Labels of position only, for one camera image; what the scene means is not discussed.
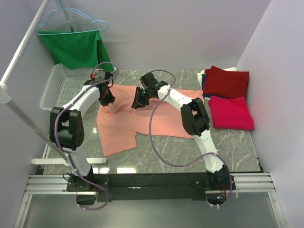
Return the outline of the salmon pink t shirt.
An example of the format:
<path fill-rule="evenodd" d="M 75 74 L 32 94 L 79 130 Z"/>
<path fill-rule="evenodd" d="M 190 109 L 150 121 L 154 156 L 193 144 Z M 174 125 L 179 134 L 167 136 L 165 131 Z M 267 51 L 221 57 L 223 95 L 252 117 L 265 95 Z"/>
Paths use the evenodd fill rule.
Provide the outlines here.
<path fill-rule="evenodd" d="M 111 88 L 115 102 L 100 106 L 96 118 L 103 154 L 105 157 L 136 148 L 136 134 L 148 135 L 152 120 L 152 134 L 190 138 L 182 126 L 181 114 L 167 102 L 153 113 L 158 100 L 150 100 L 149 106 L 132 109 L 135 86 L 114 85 Z"/>

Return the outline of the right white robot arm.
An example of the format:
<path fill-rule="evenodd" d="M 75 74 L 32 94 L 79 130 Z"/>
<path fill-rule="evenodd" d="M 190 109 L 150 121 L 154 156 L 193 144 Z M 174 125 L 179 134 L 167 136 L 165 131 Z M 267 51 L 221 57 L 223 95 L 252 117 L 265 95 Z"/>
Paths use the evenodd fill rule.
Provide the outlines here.
<path fill-rule="evenodd" d="M 204 159 L 206 172 L 209 175 L 209 186 L 215 190 L 227 187 L 233 190 L 233 180 L 231 172 L 226 162 L 218 154 L 218 150 L 211 137 L 210 120 L 203 101 L 197 98 L 190 98 L 183 95 L 170 85 L 161 86 L 160 83 L 145 89 L 136 87 L 133 109 L 143 108 L 150 104 L 151 98 L 157 98 L 159 102 L 153 108 L 149 119 L 149 139 L 157 157 L 165 164 L 172 167 L 186 167 L 200 159 Z M 161 157 L 152 139 L 152 119 L 156 109 L 162 102 L 167 102 L 172 107 L 179 110 L 181 122 L 186 133 L 195 140 L 201 156 L 186 164 L 173 164 Z"/>

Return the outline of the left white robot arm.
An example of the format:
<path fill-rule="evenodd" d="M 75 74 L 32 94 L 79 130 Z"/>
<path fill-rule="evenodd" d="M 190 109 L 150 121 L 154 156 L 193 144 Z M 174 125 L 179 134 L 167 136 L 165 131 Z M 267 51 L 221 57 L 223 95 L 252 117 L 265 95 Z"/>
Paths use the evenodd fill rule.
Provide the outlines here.
<path fill-rule="evenodd" d="M 114 103 L 109 82 L 113 82 L 112 73 L 95 70 L 70 102 L 54 107 L 50 112 L 50 141 L 65 154 L 72 168 L 67 181 L 85 191 L 95 188 L 95 179 L 92 165 L 79 151 L 85 137 L 82 116 L 95 101 L 99 101 L 101 106 Z"/>

